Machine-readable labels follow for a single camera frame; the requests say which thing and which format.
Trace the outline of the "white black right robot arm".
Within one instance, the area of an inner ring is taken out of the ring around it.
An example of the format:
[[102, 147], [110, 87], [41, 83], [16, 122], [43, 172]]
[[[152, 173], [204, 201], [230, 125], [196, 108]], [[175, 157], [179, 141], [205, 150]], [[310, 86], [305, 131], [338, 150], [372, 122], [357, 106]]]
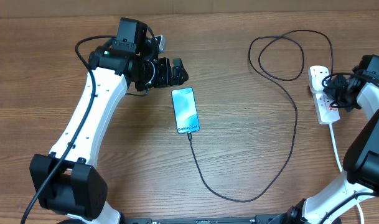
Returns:
[[379, 56], [364, 55], [350, 73], [312, 66], [308, 75], [320, 124], [332, 126], [341, 108], [363, 110], [368, 122], [337, 162], [342, 169], [339, 176], [271, 223], [340, 223], [347, 210], [379, 197]]

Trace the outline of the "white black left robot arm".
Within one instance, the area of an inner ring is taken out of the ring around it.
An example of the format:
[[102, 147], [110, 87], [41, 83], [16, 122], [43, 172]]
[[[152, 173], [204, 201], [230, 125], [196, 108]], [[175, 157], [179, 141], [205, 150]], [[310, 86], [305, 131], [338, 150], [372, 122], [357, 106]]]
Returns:
[[83, 60], [87, 81], [80, 101], [46, 155], [30, 162], [32, 203], [65, 215], [68, 223], [123, 223], [106, 198], [108, 186], [96, 167], [111, 117], [133, 85], [138, 97], [151, 88], [181, 85], [189, 78], [181, 59], [162, 56], [164, 38], [145, 23], [121, 18], [116, 35]]

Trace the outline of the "black smartphone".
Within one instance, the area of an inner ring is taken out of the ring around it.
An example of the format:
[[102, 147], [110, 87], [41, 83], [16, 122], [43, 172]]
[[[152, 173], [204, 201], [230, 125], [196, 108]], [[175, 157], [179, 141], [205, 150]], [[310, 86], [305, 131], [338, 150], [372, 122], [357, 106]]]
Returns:
[[186, 134], [199, 131], [200, 123], [193, 88], [172, 90], [171, 94], [177, 132]]

